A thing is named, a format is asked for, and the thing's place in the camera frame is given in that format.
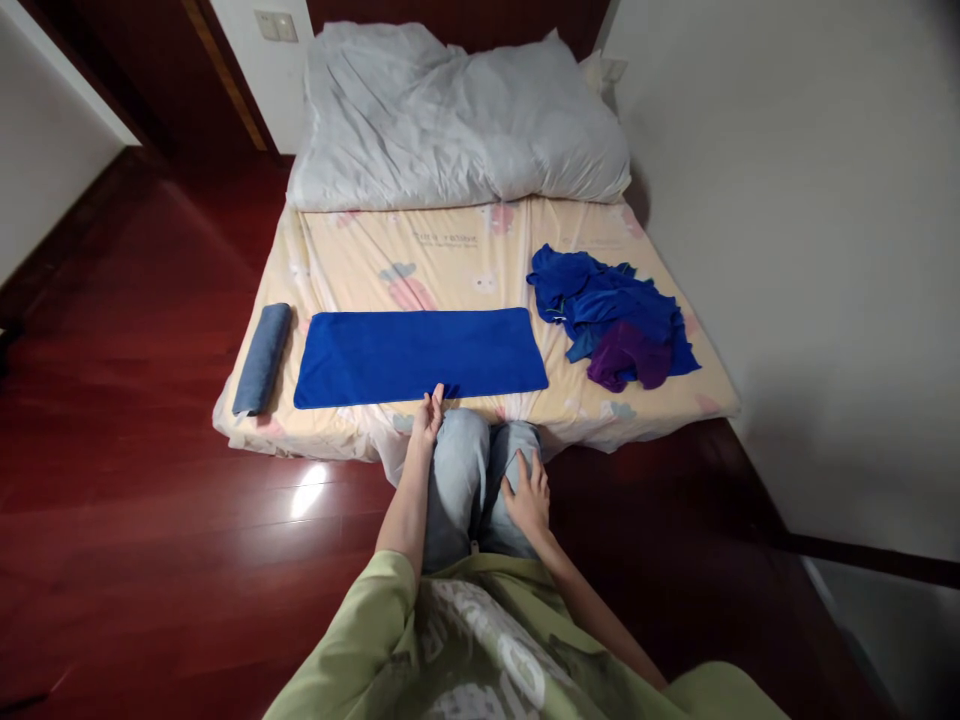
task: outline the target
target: light switch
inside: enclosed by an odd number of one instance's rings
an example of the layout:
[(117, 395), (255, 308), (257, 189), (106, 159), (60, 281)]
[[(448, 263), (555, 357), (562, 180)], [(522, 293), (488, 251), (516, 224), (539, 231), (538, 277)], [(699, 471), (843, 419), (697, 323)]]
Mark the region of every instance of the light switch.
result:
[(297, 28), (293, 24), (290, 13), (274, 13), (274, 22), (277, 24), (277, 34), (284, 42), (297, 42)]
[(257, 18), (257, 26), (260, 28), (260, 34), (267, 40), (279, 40), (280, 32), (277, 30), (277, 22), (274, 19), (275, 14), (266, 10), (254, 10), (253, 14)]
[(623, 77), (623, 71), (627, 69), (626, 60), (616, 58), (603, 58), (600, 61), (600, 67), (603, 68), (603, 79), (608, 83), (620, 82)]

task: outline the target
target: light green t-shirt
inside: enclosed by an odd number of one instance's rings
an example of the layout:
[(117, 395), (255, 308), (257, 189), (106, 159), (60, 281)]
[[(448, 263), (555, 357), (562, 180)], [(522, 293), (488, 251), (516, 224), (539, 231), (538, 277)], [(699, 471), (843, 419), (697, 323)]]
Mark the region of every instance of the light green t-shirt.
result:
[(738, 668), (658, 692), (570, 619), (537, 561), (473, 555), (424, 578), (373, 556), (267, 718), (710, 718), (785, 715)]

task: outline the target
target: jeans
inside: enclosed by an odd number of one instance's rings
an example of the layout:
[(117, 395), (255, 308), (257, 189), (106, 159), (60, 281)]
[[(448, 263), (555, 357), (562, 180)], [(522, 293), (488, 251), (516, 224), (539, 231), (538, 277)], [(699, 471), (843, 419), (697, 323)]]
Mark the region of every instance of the jeans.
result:
[(490, 427), (472, 410), (458, 408), (445, 413), (430, 464), (424, 575), (467, 557), (471, 540), (482, 552), (537, 557), (507, 515), (500, 478), (506, 475), (516, 492), (517, 450), (530, 468), (533, 451), (539, 449), (540, 434), (530, 423)]

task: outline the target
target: gray rolled towel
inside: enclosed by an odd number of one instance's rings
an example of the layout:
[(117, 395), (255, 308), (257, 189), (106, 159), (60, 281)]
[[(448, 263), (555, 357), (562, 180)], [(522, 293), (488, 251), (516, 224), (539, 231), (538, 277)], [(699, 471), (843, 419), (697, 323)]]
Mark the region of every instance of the gray rolled towel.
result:
[(292, 315), (286, 303), (267, 305), (260, 313), (260, 322), (253, 333), (237, 384), (237, 396), (233, 400), (234, 415), (258, 415), (269, 404), (280, 356), (287, 344)]

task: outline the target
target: hand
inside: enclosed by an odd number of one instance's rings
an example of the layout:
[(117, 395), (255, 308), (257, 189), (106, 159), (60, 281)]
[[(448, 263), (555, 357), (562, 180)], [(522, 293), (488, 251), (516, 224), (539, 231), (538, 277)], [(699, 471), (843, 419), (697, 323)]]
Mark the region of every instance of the hand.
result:
[(417, 414), (413, 416), (413, 440), (422, 440), (425, 444), (433, 447), (437, 440), (437, 433), (440, 432), (440, 422), (443, 420), (443, 408), (440, 403), (443, 402), (443, 383), (437, 383), (433, 389), (433, 395), (423, 394), (423, 402), (417, 408)]
[(517, 463), (520, 465), (520, 480), (514, 494), (506, 475), (500, 480), (500, 492), (507, 506), (507, 514), (513, 524), (530, 543), (549, 532), (550, 528), (550, 485), (547, 473), (540, 462), (540, 452), (533, 451), (533, 472), (527, 477), (527, 460), (517, 450)]

